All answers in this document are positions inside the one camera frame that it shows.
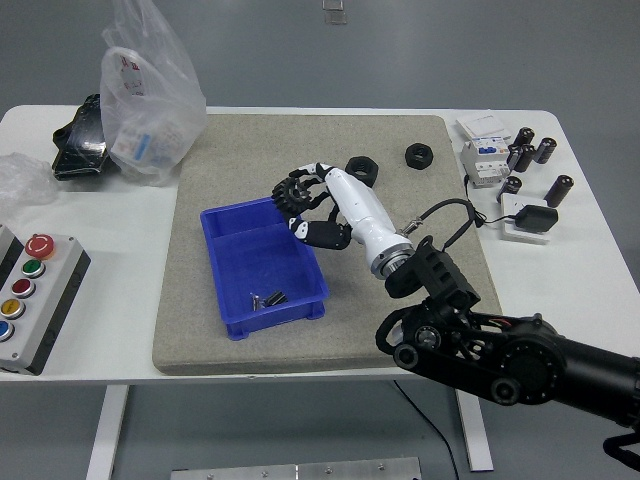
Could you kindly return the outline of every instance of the black capacitor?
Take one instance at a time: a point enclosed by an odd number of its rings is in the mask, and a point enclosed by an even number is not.
[[[573,178],[571,178],[569,175],[560,175],[558,178],[556,178],[553,186],[544,196],[544,199],[547,202],[547,206],[556,208],[558,205],[560,205],[560,202],[562,202],[564,197],[567,196],[567,193],[569,193],[571,187],[573,187]]]
[[[522,154],[520,155],[520,159],[518,160],[518,163],[516,163],[516,166],[513,167],[513,169],[518,173],[526,172],[533,160],[533,157],[536,155],[536,147],[530,143],[525,143],[521,148]]]
[[[531,130],[529,127],[522,127],[518,131],[518,136],[516,136],[516,139],[513,141],[513,144],[521,147],[526,143],[531,143],[531,140],[533,140],[534,135],[535,135],[534,131]]]
[[[522,155],[522,147],[520,145],[509,145],[509,156],[507,157],[507,166],[509,167],[509,171],[513,171],[515,166],[520,160],[520,155]]]
[[[549,157],[556,149],[558,144],[553,138],[545,137],[540,141],[540,146],[536,150],[536,156],[533,161],[540,164],[545,164],[549,161]]]
[[[502,188],[500,188],[500,191],[498,192],[496,200],[498,203],[502,203],[503,193],[511,193],[515,195],[518,193],[518,190],[520,190],[520,187],[522,187],[522,180],[514,176],[507,177],[502,184]]]

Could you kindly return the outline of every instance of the blue button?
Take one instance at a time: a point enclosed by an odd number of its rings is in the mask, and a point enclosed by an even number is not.
[[[0,320],[0,342],[4,342],[13,335],[13,325]]]

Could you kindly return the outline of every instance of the white table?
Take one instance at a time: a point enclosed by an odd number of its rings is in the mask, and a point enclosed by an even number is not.
[[[0,123],[0,155],[16,151],[51,163],[57,153],[51,135],[73,118],[76,109],[75,106],[20,106],[10,110]],[[455,118],[470,112],[209,108],[209,113],[439,115],[447,124],[457,155],[464,139]],[[568,338],[624,355],[638,354],[636,339],[640,338],[640,322],[630,312],[640,309],[640,295],[558,120],[540,111],[495,113],[514,133],[522,126],[533,128],[534,144],[545,136],[558,142],[548,164],[533,164],[520,176],[524,182],[522,194],[542,198],[560,174],[571,176],[575,182],[559,207],[560,222],[550,232],[549,245],[503,241],[500,224],[479,230],[503,312],[513,316],[542,312],[545,319]],[[16,218],[0,219],[22,240],[36,231],[73,235],[92,258],[43,374],[39,377],[0,374],[0,382],[110,385],[87,478],[108,478],[105,472],[110,471],[109,462],[113,461],[127,385],[163,381],[230,382],[248,378],[243,375],[170,377],[158,372],[151,361],[177,180],[173,178],[162,188],[133,185],[119,176],[105,182],[87,182],[85,187],[63,184],[64,191],[51,205],[26,207]],[[496,193],[495,188],[470,189],[476,208],[490,219],[500,216]],[[603,335],[603,326],[617,335]],[[391,378],[405,373],[389,368],[260,377]],[[477,399],[461,395],[459,400],[463,418],[465,412],[471,412],[465,421],[465,434],[471,441],[472,466],[475,461],[479,469],[490,468]],[[477,452],[473,448],[475,435],[480,436]]]

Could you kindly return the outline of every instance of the clear plastic bag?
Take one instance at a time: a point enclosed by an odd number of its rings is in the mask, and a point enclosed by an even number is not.
[[[163,178],[204,130],[206,100],[186,50],[153,2],[113,4],[100,81],[107,149],[125,174]]]
[[[0,222],[28,205],[46,205],[58,196],[51,165],[22,153],[0,155]]]

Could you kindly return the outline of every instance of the robotic arm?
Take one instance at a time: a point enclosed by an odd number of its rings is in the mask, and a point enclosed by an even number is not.
[[[301,181],[305,175],[311,179]],[[308,187],[321,183],[327,190],[312,199]],[[298,218],[330,197],[336,205],[326,222]],[[633,433],[606,440],[604,450],[640,471],[640,456],[622,448],[640,442],[640,359],[568,340],[539,314],[472,312],[480,297],[451,257],[429,236],[416,248],[406,237],[427,214],[396,233],[373,190],[338,168],[317,163],[294,170],[272,198],[300,241],[343,249],[353,237],[363,244],[367,265],[390,297],[426,289],[422,303],[392,312],[376,332],[376,345],[400,368],[500,405],[555,400],[630,427]],[[336,222],[338,212],[346,225]],[[398,326],[401,340],[389,343]]]

